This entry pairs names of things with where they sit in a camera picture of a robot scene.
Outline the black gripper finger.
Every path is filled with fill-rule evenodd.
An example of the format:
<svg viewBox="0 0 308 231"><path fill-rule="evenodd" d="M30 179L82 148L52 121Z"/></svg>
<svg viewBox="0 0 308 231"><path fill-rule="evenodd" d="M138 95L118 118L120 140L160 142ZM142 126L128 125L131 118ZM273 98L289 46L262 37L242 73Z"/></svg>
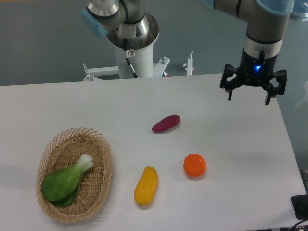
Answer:
<svg viewBox="0 0 308 231"><path fill-rule="evenodd" d="M243 85L239 68L235 68L230 64L226 64L222 73L220 88L228 93L228 100L232 99L233 90Z"/></svg>
<svg viewBox="0 0 308 231"><path fill-rule="evenodd" d="M285 94L285 88L287 83L287 71L279 70L272 72L261 84L264 91L267 92L265 98L265 105L269 105L272 98L277 95L282 96Z"/></svg>

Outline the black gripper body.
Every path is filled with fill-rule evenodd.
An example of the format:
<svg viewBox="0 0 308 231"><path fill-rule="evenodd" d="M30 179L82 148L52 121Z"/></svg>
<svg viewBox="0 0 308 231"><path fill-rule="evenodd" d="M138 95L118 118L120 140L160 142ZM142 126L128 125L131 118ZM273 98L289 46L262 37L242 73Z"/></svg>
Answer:
<svg viewBox="0 0 308 231"><path fill-rule="evenodd" d="M268 83L273 79L276 60L277 55L260 61L243 50L239 65L240 80L244 85L255 87Z"/></svg>

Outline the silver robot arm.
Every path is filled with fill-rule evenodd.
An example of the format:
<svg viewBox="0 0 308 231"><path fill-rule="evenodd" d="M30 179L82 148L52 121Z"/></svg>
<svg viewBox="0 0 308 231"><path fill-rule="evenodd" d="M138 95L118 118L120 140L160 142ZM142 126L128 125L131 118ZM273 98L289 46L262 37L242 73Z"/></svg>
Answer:
<svg viewBox="0 0 308 231"><path fill-rule="evenodd" d="M285 70L274 71L294 3L291 0L209 0L214 9L247 22L240 65L225 65L220 87L229 95L246 85L262 87L266 103L283 95ZM116 51L121 79L161 77L167 60L153 64L153 44L159 35L156 19L142 0L90 0L81 11L87 27L107 37Z"/></svg>

